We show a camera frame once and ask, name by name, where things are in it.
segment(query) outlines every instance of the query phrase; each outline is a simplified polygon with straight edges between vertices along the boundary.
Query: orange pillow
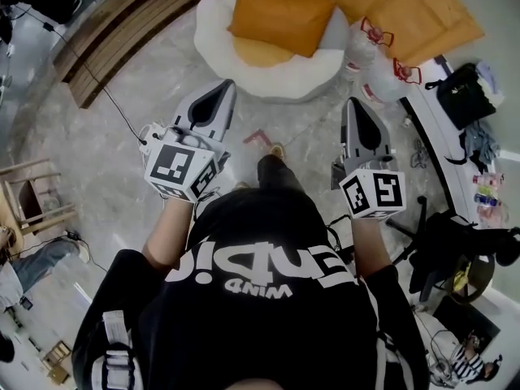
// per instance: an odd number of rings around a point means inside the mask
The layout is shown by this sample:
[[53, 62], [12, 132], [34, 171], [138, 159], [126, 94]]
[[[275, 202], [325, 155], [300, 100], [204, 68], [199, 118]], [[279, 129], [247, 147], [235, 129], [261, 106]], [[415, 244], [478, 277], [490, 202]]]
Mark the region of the orange pillow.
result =
[[310, 58], [335, 5], [334, 0], [236, 0], [227, 30]]

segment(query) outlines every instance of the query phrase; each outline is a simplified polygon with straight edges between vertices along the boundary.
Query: wooden bench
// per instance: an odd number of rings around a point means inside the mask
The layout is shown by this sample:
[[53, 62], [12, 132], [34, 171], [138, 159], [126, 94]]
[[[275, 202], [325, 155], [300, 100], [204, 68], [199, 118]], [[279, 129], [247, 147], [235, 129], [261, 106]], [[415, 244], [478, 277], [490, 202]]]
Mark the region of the wooden bench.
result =
[[121, 67], [150, 39], [200, 0], [106, 0], [54, 61], [76, 103], [88, 108]]

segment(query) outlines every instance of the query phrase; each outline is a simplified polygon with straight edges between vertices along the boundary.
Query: black t-shirt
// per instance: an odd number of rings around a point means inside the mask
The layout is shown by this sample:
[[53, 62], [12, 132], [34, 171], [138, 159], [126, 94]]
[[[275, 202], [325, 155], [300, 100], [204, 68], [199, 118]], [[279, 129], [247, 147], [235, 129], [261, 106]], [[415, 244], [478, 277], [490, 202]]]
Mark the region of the black t-shirt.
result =
[[[140, 253], [118, 253], [78, 333], [78, 388], [90, 388], [92, 362], [106, 350], [108, 310], [124, 311], [148, 389], [224, 389], [254, 378], [285, 390], [374, 388], [367, 290], [331, 249], [305, 194], [230, 193], [208, 205], [187, 249], [166, 281]], [[423, 344], [393, 267], [366, 282], [414, 387], [427, 388]], [[385, 387], [404, 386], [392, 372]]]

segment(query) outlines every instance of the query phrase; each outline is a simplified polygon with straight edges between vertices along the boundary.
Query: white cube with marker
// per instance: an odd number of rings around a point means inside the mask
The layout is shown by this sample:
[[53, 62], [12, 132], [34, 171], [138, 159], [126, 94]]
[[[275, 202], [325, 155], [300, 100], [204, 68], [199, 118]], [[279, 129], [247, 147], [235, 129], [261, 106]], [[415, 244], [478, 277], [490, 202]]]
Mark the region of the white cube with marker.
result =
[[219, 173], [215, 152], [176, 142], [155, 143], [146, 164], [145, 180], [162, 195], [197, 202]]
[[403, 172], [356, 169], [340, 188], [353, 219], [385, 219], [406, 209]]

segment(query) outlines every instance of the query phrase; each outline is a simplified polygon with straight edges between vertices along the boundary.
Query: black chair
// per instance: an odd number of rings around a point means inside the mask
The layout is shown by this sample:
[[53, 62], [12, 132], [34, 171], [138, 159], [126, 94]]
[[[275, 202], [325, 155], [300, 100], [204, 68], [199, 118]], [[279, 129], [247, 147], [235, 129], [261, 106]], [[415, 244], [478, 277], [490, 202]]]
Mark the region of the black chair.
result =
[[406, 236], [412, 239], [411, 244], [405, 248], [405, 250], [399, 254], [392, 263], [394, 265], [399, 264], [403, 260], [406, 260], [416, 249], [419, 248], [421, 241], [424, 239], [426, 235], [426, 208], [427, 208], [427, 199], [426, 197], [418, 197], [417, 202], [421, 205], [421, 216], [419, 217], [419, 225], [417, 227], [417, 232], [413, 234], [410, 230], [404, 228], [399, 223], [396, 223], [393, 219], [387, 220], [387, 225], [391, 228], [395, 228], [397, 231], [402, 232]]
[[[431, 290], [439, 282], [452, 279], [449, 282], [451, 288], [454, 274], [472, 263], [471, 270], [475, 269], [475, 272], [470, 273], [469, 277], [470, 280], [478, 280], [478, 290], [467, 296], [466, 288], [466, 296], [456, 299], [459, 303], [468, 303], [480, 296], [491, 280], [495, 260], [501, 266], [510, 266], [520, 255], [520, 241], [517, 240], [519, 228], [475, 230], [474, 224], [463, 225], [454, 221], [451, 212], [436, 213], [427, 219], [427, 199], [419, 197], [418, 203], [422, 208], [417, 232], [412, 233], [391, 219], [387, 225], [412, 239], [393, 264], [409, 258], [414, 268], [409, 292], [420, 292], [421, 302], [427, 301]], [[487, 256], [487, 262], [484, 263], [479, 256]]]

